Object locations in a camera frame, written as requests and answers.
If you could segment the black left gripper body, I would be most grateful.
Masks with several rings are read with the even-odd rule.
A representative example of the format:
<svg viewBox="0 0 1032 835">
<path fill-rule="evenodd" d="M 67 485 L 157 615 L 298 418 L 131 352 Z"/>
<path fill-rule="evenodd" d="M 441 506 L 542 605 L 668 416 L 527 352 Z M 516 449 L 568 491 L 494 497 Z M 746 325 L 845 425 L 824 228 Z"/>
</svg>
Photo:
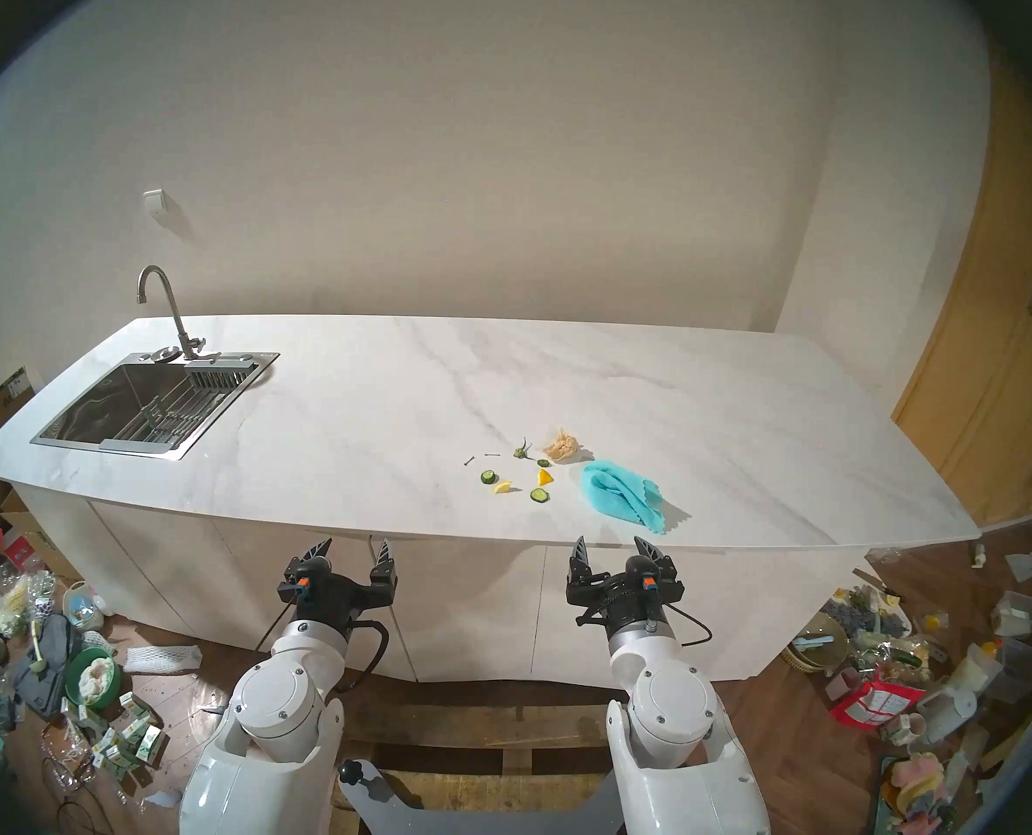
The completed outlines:
<svg viewBox="0 0 1032 835">
<path fill-rule="evenodd" d="M 316 622 L 325 627 L 350 627 L 363 612 L 393 604 L 397 588 L 394 580 L 357 583 L 332 569 L 299 569 L 301 559 L 293 558 L 277 585 L 280 600 L 295 608 L 294 621 Z"/>
</svg>

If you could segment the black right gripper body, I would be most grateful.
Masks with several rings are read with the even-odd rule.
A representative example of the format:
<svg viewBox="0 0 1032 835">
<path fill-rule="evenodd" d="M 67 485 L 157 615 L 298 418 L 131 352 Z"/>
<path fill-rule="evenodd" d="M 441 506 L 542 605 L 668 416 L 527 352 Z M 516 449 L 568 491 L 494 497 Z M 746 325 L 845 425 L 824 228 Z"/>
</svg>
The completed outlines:
<svg viewBox="0 0 1032 835">
<path fill-rule="evenodd" d="M 588 586 L 568 586 L 568 576 L 566 582 L 568 604 L 584 609 L 576 625 L 604 627 L 606 634 L 633 624 L 656 630 L 666 624 L 665 607 L 677 604 L 684 592 L 678 578 L 659 580 L 657 567 L 645 557 L 628 558 L 620 573 L 591 571 Z"/>
</svg>

